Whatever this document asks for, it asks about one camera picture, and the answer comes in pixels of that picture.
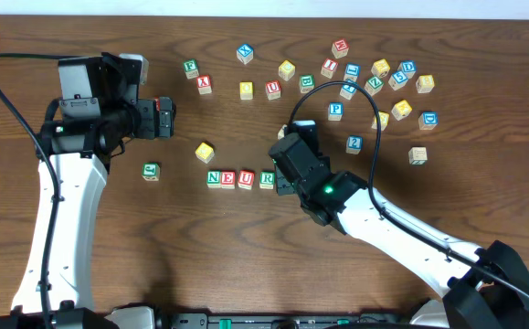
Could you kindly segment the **green R wooden block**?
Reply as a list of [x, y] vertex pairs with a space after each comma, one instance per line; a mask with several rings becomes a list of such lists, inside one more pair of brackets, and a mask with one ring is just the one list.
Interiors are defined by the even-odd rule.
[[274, 172], [262, 171], [259, 177], [259, 187], [261, 189], [273, 189], [276, 182], [276, 176]]

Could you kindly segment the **red u block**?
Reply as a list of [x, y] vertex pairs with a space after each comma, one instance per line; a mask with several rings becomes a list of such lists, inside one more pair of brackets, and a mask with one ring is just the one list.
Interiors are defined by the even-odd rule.
[[238, 173], [238, 187], [251, 190], [254, 185], [255, 173], [249, 170], [240, 170]]
[[276, 100], [281, 97], [281, 86], [277, 80], [268, 81], [265, 84], [265, 90], [269, 101]]

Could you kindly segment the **red E wooden block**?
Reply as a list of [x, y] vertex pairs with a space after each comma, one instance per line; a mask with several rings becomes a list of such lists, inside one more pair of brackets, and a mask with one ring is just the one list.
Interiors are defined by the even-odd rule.
[[220, 184], [223, 189], [234, 189], [236, 187], [236, 173], [234, 171], [222, 171]]

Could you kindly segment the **green N wooden block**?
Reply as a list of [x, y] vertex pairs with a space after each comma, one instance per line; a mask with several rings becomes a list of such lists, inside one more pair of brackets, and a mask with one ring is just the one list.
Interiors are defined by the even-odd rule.
[[208, 188], [220, 188], [221, 187], [221, 174], [219, 170], [210, 170], [207, 172], [206, 185]]

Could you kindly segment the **blue P wooden block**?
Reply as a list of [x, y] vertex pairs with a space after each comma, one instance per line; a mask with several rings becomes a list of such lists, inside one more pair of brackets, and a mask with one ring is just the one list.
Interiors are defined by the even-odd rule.
[[344, 106], [341, 102], [331, 102], [328, 106], [328, 120], [340, 121], [344, 115]]

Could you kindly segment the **yellow S wooden block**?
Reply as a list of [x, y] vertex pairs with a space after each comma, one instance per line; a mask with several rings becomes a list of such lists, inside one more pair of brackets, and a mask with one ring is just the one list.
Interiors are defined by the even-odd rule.
[[371, 128], [374, 130], [384, 131], [388, 126], [390, 115], [387, 112], [379, 111], [377, 115], [374, 116]]

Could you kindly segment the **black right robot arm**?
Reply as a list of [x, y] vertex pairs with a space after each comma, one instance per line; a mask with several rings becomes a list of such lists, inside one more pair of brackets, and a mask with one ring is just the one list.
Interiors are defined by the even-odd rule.
[[529, 328], [529, 270], [496, 240], [488, 248], [447, 235], [392, 205], [365, 180], [324, 164], [277, 173], [321, 226], [360, 239], [414, 272], [439, 297], [413, 324], [448, 328]]

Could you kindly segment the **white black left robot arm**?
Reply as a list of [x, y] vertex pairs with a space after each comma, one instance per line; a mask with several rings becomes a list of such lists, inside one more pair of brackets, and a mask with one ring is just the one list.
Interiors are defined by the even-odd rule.
[[107, 184], [112, 146], [90, 135], [169, 138], [176, 107], [168, 97], [102, 111], [95, 98], [55, 100], [42, 131], [47, 159], [38, 167], [40, 199], [26, 273], [0, 328], [162, 328], [159, 312], [130, 304], [95, 313], [90, 258], [95, 220]]

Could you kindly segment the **green J wooden block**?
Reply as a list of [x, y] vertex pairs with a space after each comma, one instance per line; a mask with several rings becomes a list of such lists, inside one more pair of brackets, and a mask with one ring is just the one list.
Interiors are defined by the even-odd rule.
[[160, 179], [160, 165], [157, 163], [145, 163], [143, 165], [142, 177], [146, 181], [158, 181]]

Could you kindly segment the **yellow O side block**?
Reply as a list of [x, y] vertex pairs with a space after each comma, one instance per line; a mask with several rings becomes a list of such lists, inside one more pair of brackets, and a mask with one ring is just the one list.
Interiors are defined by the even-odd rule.
[[288, 126], [286, 124], [283, 124], [277, 134], [277, 138], [280, 140], [285, 137], [285, 134], [287, 132]]

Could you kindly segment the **yellow block lower left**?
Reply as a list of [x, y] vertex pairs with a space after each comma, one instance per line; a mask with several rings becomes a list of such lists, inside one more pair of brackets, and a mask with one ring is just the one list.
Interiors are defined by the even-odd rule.
[[208, 164], [215, 156], [215, 148], [206, 142], [202, 142], [195, 150], [196, 157], [205, 164]]

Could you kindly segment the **red Y wooden block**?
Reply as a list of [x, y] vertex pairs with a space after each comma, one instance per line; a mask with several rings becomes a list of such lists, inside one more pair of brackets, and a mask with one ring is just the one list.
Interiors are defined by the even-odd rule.
[[196, 78], [196, 85], [198, 92], [201, 95], [209, 94], [212, 92], [212, 81], [209, 75], [202, 75]]

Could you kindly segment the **green F wooden block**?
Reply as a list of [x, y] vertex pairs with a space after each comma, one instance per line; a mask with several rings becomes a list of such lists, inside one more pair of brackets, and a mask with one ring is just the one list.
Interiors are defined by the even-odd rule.
[[199, 76], [199, 69], [195, 59], [191, 58], [183, 62], [185, 76], [188, 80], [195, 79]]

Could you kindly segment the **blue 2 wooden block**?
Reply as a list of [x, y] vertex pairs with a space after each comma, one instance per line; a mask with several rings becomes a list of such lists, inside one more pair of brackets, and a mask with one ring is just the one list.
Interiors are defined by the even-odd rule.
[[345, 151], [348, 154], [359, 154], [363, 148], [363, 138], [357, 135], [350, 135], [346, 140]]

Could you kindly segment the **yellow O top block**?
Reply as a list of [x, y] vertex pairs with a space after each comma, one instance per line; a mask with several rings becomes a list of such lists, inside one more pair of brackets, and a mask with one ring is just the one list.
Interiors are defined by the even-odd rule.
[[243, 101], [253, 99], [254, 86], [252, 81], [241, 81], [239, 83], [239, 96]]

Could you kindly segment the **green B wooden block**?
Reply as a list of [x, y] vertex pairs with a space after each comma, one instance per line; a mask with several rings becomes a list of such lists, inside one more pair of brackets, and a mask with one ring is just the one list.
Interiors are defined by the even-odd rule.
[[315, 80], [312, 74], [301, 75], [299, 78], [300, 93], [308, 93], [315, 88]]

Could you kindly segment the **blue T wooden block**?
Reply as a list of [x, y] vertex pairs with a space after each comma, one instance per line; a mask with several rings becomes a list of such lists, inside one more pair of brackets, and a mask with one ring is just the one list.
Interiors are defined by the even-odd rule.
[[356, 92], [357, 92], [356, 84], [354, 82], [347, 81], [341, 87], [340, 96], [350, 101], [354, 97]]

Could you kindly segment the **yellow block centre top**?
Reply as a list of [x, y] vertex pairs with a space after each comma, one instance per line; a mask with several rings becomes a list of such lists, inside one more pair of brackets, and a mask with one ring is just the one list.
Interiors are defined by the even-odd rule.
[[278, 69], [279, 76], [285, 81], [289, 81], [294, 76], [295, 71], [295, 65], [287, 59], [279, 65]]

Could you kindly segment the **blue X wooden block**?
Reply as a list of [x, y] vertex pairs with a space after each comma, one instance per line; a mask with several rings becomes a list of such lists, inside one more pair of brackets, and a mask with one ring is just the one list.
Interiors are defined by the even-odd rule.
[[247, 65], [254, 59], [254, 49], [249, 44], [243, 44], [238, 47], [236, 54], [238, 60], [244, 65]]

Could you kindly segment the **red I block upper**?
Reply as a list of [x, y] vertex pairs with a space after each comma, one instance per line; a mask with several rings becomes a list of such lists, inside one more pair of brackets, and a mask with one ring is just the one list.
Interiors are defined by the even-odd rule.
[[334, 73], [337, 71], [338, 63], [335, 60], [327, 58], [321, 68], [321, 74], [327, 79], [331, 79]]

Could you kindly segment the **blue L wooden block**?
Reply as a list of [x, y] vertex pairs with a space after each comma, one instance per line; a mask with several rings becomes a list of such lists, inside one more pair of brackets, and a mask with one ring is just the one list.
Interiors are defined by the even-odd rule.
[[361, 67], [354, 63], [347, 63], [344, 67], [344, 80], [356, 82], [360, 76]]

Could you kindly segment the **green Z wooden block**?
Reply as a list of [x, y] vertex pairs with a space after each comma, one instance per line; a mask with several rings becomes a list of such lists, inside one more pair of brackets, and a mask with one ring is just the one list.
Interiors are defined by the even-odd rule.
[[377, 76], [373, 76], [367, 80], [364, 89], [370, 96], [374, 96], [382, 90], [383, 86], [384, 82]]

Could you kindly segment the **green 7 wooden block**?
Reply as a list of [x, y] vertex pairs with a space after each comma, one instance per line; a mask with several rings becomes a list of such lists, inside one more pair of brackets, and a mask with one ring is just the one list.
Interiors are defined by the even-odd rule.
[[408, 161], [411, 165], [423, 165], [428, 160], [426, 147], [412, 147], [408, 151]]

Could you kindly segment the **yellow picture wooden block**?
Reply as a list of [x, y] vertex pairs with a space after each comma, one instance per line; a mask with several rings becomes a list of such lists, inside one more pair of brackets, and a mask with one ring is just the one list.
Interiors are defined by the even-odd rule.
[[397, 121], [401, 121], [412, 112], [412, 107], [407, 100], [402, 100], [393, 105], [392, 115]]

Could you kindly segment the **red block far top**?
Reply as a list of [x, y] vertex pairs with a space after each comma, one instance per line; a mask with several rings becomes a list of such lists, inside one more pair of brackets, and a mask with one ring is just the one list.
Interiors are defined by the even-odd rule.
[[332, 43], [332, 54], [336, 59], [345, 57], [349, 49], [349, 44], [344, 38], [335, 40]]

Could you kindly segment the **yellow monkey picture block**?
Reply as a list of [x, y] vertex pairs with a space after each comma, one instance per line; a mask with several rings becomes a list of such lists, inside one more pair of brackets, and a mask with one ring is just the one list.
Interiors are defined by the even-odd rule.
[[386, 77], [390, 71], [390, 66], [385, 58], [375, 61], [371, 68], [371, 73], [380, 79]]

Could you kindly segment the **blue 5 wooden block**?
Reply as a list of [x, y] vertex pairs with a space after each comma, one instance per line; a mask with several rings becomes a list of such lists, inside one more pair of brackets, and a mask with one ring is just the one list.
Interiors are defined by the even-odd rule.
[[388, 85], [392, 90], [399, 90], [407, 84], [407, 81], [407, 75], [403, 71], [397, 70], [391, 74], [388, 80]]

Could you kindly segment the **blue D block near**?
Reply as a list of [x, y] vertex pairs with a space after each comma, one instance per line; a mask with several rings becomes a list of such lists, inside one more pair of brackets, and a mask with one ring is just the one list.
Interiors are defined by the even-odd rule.
[[421, 131], [433, 130], [439, 124], [439, 116], [434, 111], [424, 111], [418, 118], [418, 128]]

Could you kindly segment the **blue d block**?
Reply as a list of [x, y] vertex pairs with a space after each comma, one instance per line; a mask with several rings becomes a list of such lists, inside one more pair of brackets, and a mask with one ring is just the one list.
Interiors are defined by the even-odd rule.
[[408, 79], [412, 79], [417, 72], [417, 66], [413, 60], [403, 60], [397, 70], [402, 72]]
[[421, 131], [433, 130], [439, 124], [439, 116], [434, 111], [424, 111], [418, 118], [418, 128]]

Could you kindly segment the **blue D block far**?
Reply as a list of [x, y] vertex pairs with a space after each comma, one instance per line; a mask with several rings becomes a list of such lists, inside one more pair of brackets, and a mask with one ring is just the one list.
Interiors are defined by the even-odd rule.
[[413, 60], [403, 60], [397, 70], [402, 72], [408, 79], [412, 79], [417, 72], [417, 66]]

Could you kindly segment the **yellow 8 wooden block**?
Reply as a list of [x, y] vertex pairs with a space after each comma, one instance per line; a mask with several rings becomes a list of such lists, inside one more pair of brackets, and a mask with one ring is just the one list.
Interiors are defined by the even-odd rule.
[[436, 86], [434, 77], [430, 74], [420, 75], [416, 81], [417, 93], [430, 93]]

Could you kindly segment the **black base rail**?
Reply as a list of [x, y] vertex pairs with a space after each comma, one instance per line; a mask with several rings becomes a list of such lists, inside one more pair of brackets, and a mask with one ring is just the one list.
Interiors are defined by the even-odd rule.
[[323, 329], [323, 328], [408, 328], [393, 314], [361, 315], [209, 315], [177, 313], [159, 315], [162, 329]]

